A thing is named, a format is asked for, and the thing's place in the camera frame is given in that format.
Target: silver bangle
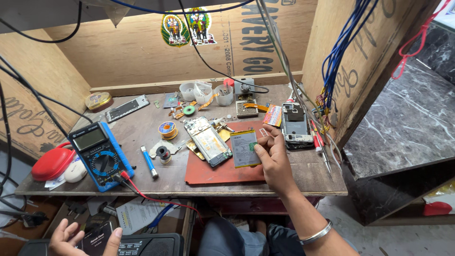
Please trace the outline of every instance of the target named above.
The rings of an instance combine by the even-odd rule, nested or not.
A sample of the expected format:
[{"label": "silver bangle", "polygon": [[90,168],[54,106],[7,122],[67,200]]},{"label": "silver bangle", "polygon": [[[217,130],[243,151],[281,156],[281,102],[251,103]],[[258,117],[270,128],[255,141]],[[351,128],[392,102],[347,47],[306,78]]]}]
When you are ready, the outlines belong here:
[{"label": "silver bangle", "polygon": [[310,243],[316,241],[317,239],[323,237],[325,234],[327,234],[332,229],[332,222],[329,219],[325,219],[325,220],[327,221],[327,226],[325,226],[325,228],[323,230],[321,230],[320,232],[316,233],[315,235],[313,235],[310,238],[307,238],[307,239],[304,239],[304,240],[299,240],[300,244],[301,245],[310,244]]}]

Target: black marble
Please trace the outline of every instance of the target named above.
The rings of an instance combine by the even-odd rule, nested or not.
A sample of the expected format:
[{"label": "black marble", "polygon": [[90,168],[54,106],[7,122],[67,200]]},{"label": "black marble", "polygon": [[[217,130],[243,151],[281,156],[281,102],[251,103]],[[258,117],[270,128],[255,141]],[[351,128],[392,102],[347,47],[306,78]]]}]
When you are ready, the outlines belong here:
[{"label": "black marble", "polygon": [[455,87],[409,58],[344,146],[358,178],[455,159]]},{"label": "black marble", "polygon": [[[420,47],[420,37],[410,48],[414,53]],[[424,47],[415,56],[445,80],[455,85],[455,32],[433,21],[427,30]]]},{"label": "black marble", "polygon": [[370,225],[455,178],[455,159],[372,179],[354,180],[349,159],[342,164],[360,223]]}]

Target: speaker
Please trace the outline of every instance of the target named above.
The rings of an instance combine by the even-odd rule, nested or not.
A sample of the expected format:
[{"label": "speaker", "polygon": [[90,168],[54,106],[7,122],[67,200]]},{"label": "speaker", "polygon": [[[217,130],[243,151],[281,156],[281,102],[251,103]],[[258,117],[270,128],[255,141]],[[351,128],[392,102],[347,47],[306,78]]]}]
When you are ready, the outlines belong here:
[{"label": "speaker", "polygon": [[[48,256],[50,239],[28,240],[18,256]],[[183,256],[183,236],[177,233],[122,236],[118,256]]]}]

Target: blue screwdriver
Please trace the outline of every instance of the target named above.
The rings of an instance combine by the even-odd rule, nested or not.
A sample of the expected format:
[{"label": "blue screwdriver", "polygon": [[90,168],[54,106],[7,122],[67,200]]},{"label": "blue screwdriver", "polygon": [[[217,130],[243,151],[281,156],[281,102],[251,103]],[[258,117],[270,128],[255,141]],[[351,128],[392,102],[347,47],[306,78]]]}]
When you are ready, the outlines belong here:
[{"label": "blue screwdriver", "polygon": [[152,159],[148,155],[147,149],[145,148],[145,146],[142,146],[141,150],[142,150],[142,154],[144,154],[145,161],[147,162],[148,168],[150,169],[150,172],[152,174],[152,178],[154,178],[154,179],[158,178],[158,173],[155,170],[155,166],[153,166]]}]

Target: red pouch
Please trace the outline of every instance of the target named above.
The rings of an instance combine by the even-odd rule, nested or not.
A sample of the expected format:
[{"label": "red pouch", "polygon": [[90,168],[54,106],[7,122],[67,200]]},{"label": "red pouch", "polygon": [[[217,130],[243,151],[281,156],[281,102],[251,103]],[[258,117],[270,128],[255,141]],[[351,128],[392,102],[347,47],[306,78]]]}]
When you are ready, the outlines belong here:
[{"label": "red pouch", "polygon": [[31,176],[38,181],[53,180],[60,176],[73,161],[75,150],[64,148],[70,145],[65,142],[46,152],[33,167]]}]

